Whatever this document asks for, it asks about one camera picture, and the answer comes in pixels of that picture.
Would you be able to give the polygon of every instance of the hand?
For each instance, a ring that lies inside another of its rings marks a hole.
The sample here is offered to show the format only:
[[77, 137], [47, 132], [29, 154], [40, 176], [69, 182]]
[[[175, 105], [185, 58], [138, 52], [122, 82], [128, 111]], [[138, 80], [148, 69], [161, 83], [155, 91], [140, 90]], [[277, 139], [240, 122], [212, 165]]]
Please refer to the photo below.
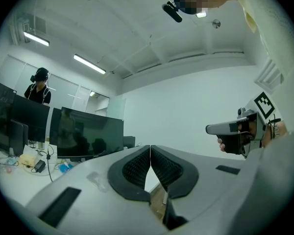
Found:
[[[242, 130], [242, 125], [239, 124], [239, 127], [238, 127], [239, 131]], [[249, 133], [250, 135], [244, 135], [242, 137], [242, 141], [243, 143], [246, 143], [250, 140], [250, 138], [254, 138], [256, 136], [256, 131], [257, 131], [257, 124], [253, 121], [250, 121], [249, 122]], [[223, 143], [222, 139], [218, 139], [218, 143], [220, 144], [220, 150], [222, 152], [225, 151], [225, 144]]]

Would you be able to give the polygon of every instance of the white ceiling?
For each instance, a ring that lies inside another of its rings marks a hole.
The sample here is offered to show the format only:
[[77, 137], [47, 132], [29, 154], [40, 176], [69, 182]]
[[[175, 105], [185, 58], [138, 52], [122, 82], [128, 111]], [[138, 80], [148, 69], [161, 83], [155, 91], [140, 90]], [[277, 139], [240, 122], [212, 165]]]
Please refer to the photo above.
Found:
[[[24, 0], [19, 12], [46, 21], [47, 35], [92, 57], [91, 62], [127, 77], [174, 59], [242, 52], [247, 29], [236, 1], [206, 18], [180, 12], [176, 23], [162, 10], [169, 0]], [[221, 22], [219, 29], [212, 21]]]

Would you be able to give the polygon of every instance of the power adapter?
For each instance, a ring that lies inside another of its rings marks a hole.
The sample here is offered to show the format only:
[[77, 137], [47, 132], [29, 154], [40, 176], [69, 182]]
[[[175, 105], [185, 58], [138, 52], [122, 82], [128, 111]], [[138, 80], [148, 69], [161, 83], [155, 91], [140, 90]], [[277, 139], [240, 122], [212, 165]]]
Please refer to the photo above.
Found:
[[43, 169], [45, 168], [46, 163], [42, 160], [39, 160], [38, 163], [35, 165], [34, 169], [36, 172], [42, 172]]

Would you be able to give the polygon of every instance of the black shirt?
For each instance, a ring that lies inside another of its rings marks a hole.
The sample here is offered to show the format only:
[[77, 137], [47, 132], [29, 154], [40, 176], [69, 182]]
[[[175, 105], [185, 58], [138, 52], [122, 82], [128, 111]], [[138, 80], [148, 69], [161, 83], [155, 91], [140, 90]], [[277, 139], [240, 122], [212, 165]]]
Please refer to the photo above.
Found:
[[[32, 86], [32, 85], [30, 85], [30, 86], [28, 87], [28, 89], [26, 90], [26, 92], [24, 93], [24, 96], [25, 96], [26, 98], [29, 97], [31, 86]], [[43, 87], [42, 90], [40, 90], [39, 92], [37, 92], [37, 91], [36, 91], [36, 86], [35, 86], [34, 89], [33, 89], [33, 91], [32, 91], [31, 94], [30, 94], [29, 100], [32, 100], [32, 101], [35, 101], [35, 102], [37, 102], [37, 103], [42, 104], [42, 103], [43, 103], [43, 99], [44, 99], [43, 94], [44, 94], [45, 89], [46, 89], [46, 85], [45, 85], [45, 87]], [[45, 101], [44, 101], [44, 103], [45, 103], [45, 104], [49, 104], [49, 103], [50, 103], [50, 100], [51, 100], [51, 92], [49, 91], [49, 92], [47, 93], [46, 97], [45, 97]]]

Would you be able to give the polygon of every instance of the desk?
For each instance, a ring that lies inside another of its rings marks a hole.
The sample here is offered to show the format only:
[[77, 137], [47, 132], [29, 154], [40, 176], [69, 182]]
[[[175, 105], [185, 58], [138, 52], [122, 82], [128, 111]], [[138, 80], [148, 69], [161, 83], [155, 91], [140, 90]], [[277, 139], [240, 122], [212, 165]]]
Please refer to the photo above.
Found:
[[[47, 151], [48, 142], [45, 143], [45, 150]], [[56, 146], [52, 146], [56, 155]], [[7, 154], [0, 151], [0, 163], [5, 162]], [[56, 163], [60, 163], [61, 159], [56, 158]], [[45, 176], [36, 175], [35, 173], [28, 172], [28, 168], [23, 164], [14, 166], [15, 168], [11, 173], [7, 173], [3, 169], [4, 165], [0, 165], [0, 190], [4, 196], [12, 198], [19, 202], [21, 205], [26, 206], [27, 203], [44, 187], [51, 183], [49, 174]], [[61, 177], [63, 173], [58, 169], [50, 170], [52, 180]]]

